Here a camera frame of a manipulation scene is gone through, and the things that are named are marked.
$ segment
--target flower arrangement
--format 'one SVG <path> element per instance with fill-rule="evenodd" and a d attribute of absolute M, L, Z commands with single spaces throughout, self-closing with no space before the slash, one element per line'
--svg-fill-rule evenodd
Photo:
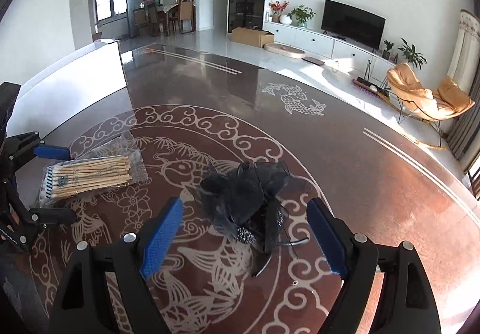
<path fill-rule="evenodd" d="M 272 9 L 272 11 L 275 13 L 275 14 L 281 14 L 285 11 L 285 9 L 287 8 L 287 6 L 289 5 L 290 2 L 283 2 L 282 4 L 280 4 L 279 0 L 277 0 L 276 2 L 270 2 L 268 4 L 268 6 L 270 6 L 270 9 Z"/>

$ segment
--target cotton swab package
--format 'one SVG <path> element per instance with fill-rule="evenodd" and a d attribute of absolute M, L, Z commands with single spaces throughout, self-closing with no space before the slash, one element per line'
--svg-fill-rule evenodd
<path fill-rule="evenodd" d="M 78 159 L 46 167 L 38 206 L 48 207 L 81 193 L 97 194 L 146 180 L 140 150 L 126 131 Z"/>

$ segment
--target white vase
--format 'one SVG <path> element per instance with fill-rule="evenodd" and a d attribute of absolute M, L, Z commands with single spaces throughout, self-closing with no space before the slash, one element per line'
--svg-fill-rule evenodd
<path fill-rule="evenodd" d="M 280 16 L 280 23 L 284 25 L 291 25 L 292 24 L 292 18 L 290 18 L 287 14 L 282 14 Z"/>

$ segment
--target white cabinet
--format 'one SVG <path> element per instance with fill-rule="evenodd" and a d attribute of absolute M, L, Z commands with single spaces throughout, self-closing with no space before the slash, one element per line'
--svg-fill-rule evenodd
<path fill-rule="evenodd" d="M 273 33 L 276 43 L 291 45 L 323 56 L 327 66 L 352 76 L 363 78 L 368 61 L 370 61 L 370 76 L 381 82 L 385 78 L 386 72 L 395 66 L 367 49 L 356 47 L 356 45 L 311 29 L 264 22 L 263 30 Z"/>
<path fill-rule="evenodd" d="M 360 72 L 365 72 L 368 61 L 375 59 L 371 54 L 354 47 L 353 45 L 335 41 L 333 47 L 332 60 L 340 67 L 340 71 L 348 71 L 348 68 L 354 68 Z"/>
<path fill-rule="evenodd" d="M 375 65 L 370 72 L 370 76 L 373 76 L 376 80 L 379 80 L 381 82 L 385 79 L 387 71 L 393 67 L 393 63 L 378 58 L 377 61 L 375 61 Z"/>
<path fill-rule="evenodd" d="M 275 35 L 275 42 L 286 45 L 295 45 L 296 28 L 277 23 L 263 23 L 263 30 Z"/>
<path fill-rule="evenodd" d="M 332 57 L 334 41 L 317 33 L 297 29 L 295 35 L 295 47 L 322 55 L 330 59 Z"/>

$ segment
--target bamboo cotton swab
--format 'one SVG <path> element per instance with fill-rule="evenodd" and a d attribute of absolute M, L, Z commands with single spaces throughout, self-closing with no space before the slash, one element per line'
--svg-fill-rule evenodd
<path fill-rule="evenodd" d="M 131 180 L 127 156 L 109 156 L 49 166 L 42 183 L 41 199 L 66 199 L 81 192 L 122 185 Z"/>

